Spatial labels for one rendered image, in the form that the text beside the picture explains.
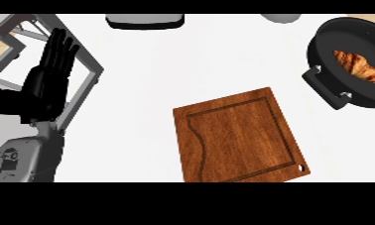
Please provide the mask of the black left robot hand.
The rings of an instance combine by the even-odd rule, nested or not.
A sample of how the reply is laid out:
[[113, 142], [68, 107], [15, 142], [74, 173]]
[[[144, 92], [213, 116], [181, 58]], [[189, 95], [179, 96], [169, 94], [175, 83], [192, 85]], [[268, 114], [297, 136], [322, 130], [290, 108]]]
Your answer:
[[70, 76], [80, 46], [55, 29], [49, 37], [40, 64], [34, 66], [20, 91], [0, 89], [0, 114], [18, 115], [23, 124], [55, 121], [65, 109]]

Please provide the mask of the brown wooden cutting board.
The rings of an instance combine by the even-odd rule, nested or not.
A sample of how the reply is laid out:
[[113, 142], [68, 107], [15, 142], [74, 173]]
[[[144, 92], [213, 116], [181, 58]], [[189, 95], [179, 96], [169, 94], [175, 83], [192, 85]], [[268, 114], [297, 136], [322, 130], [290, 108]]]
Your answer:
[[311, 169], [266, 87], [173, 110], [188, 182], [287, 181]]

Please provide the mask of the black pot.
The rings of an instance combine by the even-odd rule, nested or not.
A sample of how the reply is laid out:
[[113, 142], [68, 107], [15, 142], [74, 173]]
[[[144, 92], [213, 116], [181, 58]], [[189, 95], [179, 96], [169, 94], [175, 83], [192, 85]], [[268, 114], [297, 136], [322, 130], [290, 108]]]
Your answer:
[[303, 79], [330, 106], [375, 108], [375, 23], [353, 17], [328, 20], [308, 46]]

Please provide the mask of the brown croissant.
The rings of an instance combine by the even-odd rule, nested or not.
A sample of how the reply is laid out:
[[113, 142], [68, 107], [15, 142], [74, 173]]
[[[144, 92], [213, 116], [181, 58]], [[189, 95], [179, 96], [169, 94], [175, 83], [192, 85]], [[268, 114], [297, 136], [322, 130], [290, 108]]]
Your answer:
[[344, 51], [334, 51], [333, 54], [344, 70], [358, 78], [375, 83], [375, 66], [368, 63], [367, 58]]

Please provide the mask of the grey and black appliance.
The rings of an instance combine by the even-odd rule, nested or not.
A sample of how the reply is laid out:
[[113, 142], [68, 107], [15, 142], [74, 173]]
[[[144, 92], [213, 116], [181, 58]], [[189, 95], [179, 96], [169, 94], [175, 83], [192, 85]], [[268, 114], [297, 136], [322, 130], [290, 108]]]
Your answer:
[[166, 30], [185, 24], [184, 14], [107, 14], [105, 20], [114, 29]]

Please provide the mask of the grey round object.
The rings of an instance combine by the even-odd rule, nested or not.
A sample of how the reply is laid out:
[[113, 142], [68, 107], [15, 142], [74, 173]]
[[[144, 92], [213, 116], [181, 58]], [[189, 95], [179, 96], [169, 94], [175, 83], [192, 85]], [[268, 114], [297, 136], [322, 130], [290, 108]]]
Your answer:
[[274, 23], [288, 24], [300, 18], [300, 14], [263, 14], [263, 17]]

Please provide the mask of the tan wooden object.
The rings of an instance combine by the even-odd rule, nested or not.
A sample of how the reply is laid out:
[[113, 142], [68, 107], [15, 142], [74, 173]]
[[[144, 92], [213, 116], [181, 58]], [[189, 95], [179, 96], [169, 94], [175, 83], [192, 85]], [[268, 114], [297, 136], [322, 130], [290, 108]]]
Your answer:
[[346, 14], [347, 17], [364, 19], [373, 23], [375, 23], [375, 14]]

